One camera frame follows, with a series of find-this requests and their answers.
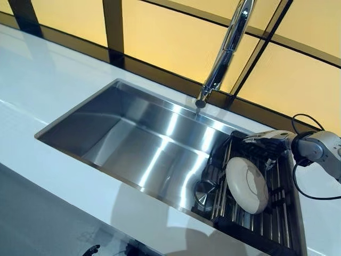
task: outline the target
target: white dish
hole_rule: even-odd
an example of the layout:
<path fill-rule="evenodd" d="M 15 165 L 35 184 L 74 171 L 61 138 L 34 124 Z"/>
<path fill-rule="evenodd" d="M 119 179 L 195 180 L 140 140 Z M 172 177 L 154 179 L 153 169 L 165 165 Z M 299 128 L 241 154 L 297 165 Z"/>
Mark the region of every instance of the white dish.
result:
<path fill-rule="evenodd" d="M 226 181 L 237 204 L 248 213 L 261 213 L 269 200 L 263 175 L 248 159 L 234 157 L 226 166 Z"/>

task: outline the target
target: sink basin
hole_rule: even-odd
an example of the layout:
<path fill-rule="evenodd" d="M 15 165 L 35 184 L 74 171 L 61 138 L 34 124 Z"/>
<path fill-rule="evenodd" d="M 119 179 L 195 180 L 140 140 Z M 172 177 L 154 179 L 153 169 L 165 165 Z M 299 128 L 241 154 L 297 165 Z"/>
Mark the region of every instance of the sink basin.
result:
<path fill-rule="evenodd" d="M 245 132 L 115 80 L 36 138 L 269 255 L 305 255 L 290 153 L 266 171 L 267 158 L 240 148 Z M 235 156 L 265 176 L 261 214 L 243 211 L 224 182 Z"/>
<path fill-rule="evenodd" d="M 115 80 L 36 134 L 40 141 L 178 209 L 235 130 Z"/>

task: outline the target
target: chrome faucet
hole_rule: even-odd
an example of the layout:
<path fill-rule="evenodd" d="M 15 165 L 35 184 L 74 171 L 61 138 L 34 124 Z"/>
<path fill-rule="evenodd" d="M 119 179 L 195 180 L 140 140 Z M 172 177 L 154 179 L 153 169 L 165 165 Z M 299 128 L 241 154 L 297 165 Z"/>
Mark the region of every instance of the chrome faucet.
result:
<path fill-rule="evenodd" d="M 234 52 L 245 32 L 254 0 L 240 0 L 235 10 L 228 31 L 225 35 L 213 68 L 205 80 L 196 101 L 198 109 L 205 107 L 207 97 L 212 90 L 219 90 L 221 82 L 230 66 Z"/>

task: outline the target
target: glass panel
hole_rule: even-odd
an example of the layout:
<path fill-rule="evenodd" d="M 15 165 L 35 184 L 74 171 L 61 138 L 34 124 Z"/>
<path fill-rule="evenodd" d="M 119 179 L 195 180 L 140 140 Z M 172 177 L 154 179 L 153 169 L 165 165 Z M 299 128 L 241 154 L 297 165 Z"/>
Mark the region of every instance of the glass panel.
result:
<path fill-rule="evenodd" d="M 123 1 L 127 55 L 203 83 L 223 42 L 226 28 L 136 0 Z M 245 35 L 221 89 L 229 92 L 258 42 Z"/>
<path fill-rule="evenodd" d="M 232 19 L 233 13 L 239 0 L 151 0 L 164 6 L 174 7 L 178 10 L 196 12 L 205 11 L 220 17 Z M 265 30 L 280 0 L 256 1 L 253 14 L 250 18 L 249 26 Z"/>
<path fill-rule="evenodd" d="M 341 135 L 340 84 L 340 69 L 270 43 L 238 96 L 288 116 L 309 114 Z"/>
<path fill-rule="evenodd" d="M 102 1 L 32 0 L 40 24 L 108 46 Z"/>
<path fill-rule="evenodd" d="M 5 12 L 13 15 L 12 9 L 8 0 L 0 0 L 0 12 Z"/>
<path fill-rule="evenodd" d="M 293 1 L 276 34 L 341 58 L 341 1 Z"/>

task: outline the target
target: black cable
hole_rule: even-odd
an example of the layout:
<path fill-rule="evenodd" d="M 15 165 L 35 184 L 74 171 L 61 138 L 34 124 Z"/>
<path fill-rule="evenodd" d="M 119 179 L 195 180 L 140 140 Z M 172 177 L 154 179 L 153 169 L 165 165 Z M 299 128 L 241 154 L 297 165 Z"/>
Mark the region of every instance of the black cable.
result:
<path fill-rule="evenodd" d="M 296 127 L 295 127 L 295 123 L 294 123 L 294 121 L 297 121 L 297 119 L 295 119 L 296 116 L 306 116 L 306 117 L 310 118 L 312 121 L 314 121 L 314 122 L 320 127 L 321 130 L 324 131 L 323 126 L 322 126 L 315 118 L 313 118 L 313 117 L 311 117 L 310 115 L 307 115 L 307 114 L 299 113 L 299 114 L 296 114 L 295 116 L 293 116 L 293 117 L 291 118 L 291 125 L 293 126 L 294 131 L 295 131 L 297 134 L 299 134 L 299 132 L 297 131 L 297 129 L 296 129 Z"/>
<path fill-rule="evenodd" d="M 298 162 L 295 164 L 294 168 L 293 168 L 293 181 L 294 181 L 294 185 L 296 187 L 296 189 L 298 190 L 298 192 L 300 192 L 302 195 L 304 195 L 305 197 L 308 197 L 310 199 L 315 199 L 315 200 L 335 200 L 335 199 L 341 199 L 341 196 L 334 196 L 334 197 L 315 197 L 315 196 L 310 196 L 307 195 L 306 193 L 304 193 L 298 186 L 297 184 L 297 180 L 296 180 L 296 169 L 299 166 L 299 164 L 301 163 Z"/>
<path fill-rule="evenodd" d="M 98 253 L 98 248 L 101 246 L 99 244 L 91 246 L 82 256 L 92 256 L 95 253 Z"/>

